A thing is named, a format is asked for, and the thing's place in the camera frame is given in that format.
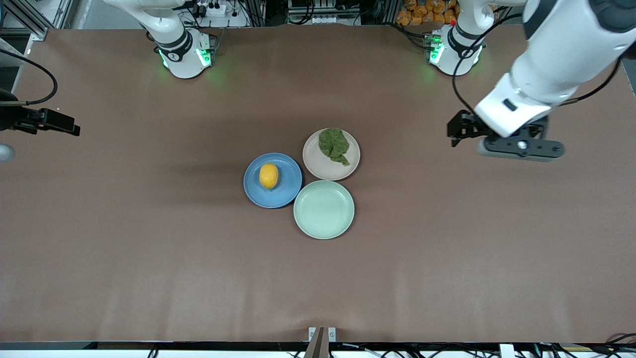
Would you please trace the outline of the green lettuce leaf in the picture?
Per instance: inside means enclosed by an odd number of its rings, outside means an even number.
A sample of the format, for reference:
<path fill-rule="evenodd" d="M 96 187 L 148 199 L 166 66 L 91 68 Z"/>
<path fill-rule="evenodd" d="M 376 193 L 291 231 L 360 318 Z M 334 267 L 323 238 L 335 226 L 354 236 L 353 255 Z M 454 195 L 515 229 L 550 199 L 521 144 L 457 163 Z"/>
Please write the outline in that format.
<path fill-rule="evenodd" d="M 350 165 L 345 156 L 350 144 L 340 128 L 333 127 L 321 131 L 318 136 L 318 147 L 329 160 L 343 166 Z"/>

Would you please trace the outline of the yellow lemon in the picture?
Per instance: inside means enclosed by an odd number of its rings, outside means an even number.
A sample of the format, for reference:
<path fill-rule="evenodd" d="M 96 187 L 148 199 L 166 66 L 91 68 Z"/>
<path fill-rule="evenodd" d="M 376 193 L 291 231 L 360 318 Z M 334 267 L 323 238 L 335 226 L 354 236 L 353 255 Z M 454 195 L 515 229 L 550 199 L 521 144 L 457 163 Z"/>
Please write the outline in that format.
<path fill-rule="evenodd" d="M 271 162 L 259 169 L 259 183 L 265 190 L 272 190 L 279 183 L 279 168 Z"/>

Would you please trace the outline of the bag of orange items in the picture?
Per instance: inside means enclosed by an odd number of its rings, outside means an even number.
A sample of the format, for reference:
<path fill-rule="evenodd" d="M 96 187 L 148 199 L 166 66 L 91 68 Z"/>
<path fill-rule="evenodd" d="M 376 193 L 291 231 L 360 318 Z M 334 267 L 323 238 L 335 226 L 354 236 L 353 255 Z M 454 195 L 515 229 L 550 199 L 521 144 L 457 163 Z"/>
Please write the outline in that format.
<path fill-rule="evenodd" d="M 401 0 L 396 23 L 402 26 L 428 22 L 454 25 L 460 12 L 457 0 Z"/>

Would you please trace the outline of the beige plate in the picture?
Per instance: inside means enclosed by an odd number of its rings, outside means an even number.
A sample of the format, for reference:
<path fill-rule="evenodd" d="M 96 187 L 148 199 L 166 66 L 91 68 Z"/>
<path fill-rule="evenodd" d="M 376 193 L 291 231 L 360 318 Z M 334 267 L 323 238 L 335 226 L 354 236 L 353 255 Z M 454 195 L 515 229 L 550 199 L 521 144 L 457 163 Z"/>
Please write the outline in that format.
<path fill-rule="evenodd" d="M 349 177 L 357 169 L 360 159 L 361 150 L 356 138 L 347 131 L 342 131 L 344 138 L 349 144 L 347 152 L 344 157 L 348 160 L 349 165 L 343 165 L 332 161 L 322 153 L 319 148 L 319 136 L 325 131 L 314 132 L 307 141 L 305 141 L 302 158 L 304 165 L 314 177 L 322 180 L 339 181 Z"/>

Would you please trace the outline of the light green plate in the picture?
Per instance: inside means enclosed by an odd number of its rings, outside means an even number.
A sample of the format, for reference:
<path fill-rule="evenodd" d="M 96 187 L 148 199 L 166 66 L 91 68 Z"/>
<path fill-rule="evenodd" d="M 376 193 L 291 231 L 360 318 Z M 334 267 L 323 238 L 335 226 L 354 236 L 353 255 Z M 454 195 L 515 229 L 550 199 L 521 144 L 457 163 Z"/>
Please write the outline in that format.
<path fill-rule="evenodd" d="M 331 240 L 344 234 L 356 215 L 351 193 L 335 181 L 318 180 L 306 185 L 296 196 L 293 217 L 307 236 Z"/>

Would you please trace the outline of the white power strip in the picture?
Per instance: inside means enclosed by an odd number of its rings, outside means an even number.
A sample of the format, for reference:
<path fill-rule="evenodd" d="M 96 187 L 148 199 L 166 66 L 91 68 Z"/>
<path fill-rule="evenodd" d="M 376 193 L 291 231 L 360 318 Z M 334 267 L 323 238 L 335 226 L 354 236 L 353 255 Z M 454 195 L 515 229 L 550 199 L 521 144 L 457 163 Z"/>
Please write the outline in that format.
<path fill-rule="evenodd" d="M 192 12 L 199 18 L 223 18 L 228 11 L 226 0 L 193 0 Z"/>

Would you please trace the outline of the blue plate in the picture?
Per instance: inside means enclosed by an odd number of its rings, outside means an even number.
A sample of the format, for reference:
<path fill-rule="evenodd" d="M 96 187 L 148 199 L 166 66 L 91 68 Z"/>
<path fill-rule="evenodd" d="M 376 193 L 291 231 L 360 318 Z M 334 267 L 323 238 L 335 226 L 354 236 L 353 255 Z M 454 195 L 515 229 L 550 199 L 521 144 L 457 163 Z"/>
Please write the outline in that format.
<path fill-rule="evenodd" d="M 272 190 L 265 190 L 259 183 L 259 169 L 265 163 L 274 163 L 279 170 L 279 181 Z M 294 159 L 282 153 L 268 153 L 257 157 L 248 165 L 244 177 L 245 194 L 263 208 L 280 208 L 290 204 L 300 192 L 304 177 Z"/>

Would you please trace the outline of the aluminium frame profile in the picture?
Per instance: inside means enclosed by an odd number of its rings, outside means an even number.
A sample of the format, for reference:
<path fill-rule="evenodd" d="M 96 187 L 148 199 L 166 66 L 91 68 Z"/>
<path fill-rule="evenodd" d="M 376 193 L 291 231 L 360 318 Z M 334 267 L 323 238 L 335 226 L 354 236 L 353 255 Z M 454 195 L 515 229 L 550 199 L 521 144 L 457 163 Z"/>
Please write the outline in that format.
<path fill-rule="evenodd" d="M 5 0 L 6 10 L 36 39 L 50 29 L 68 29 L 80 0 Z"/>

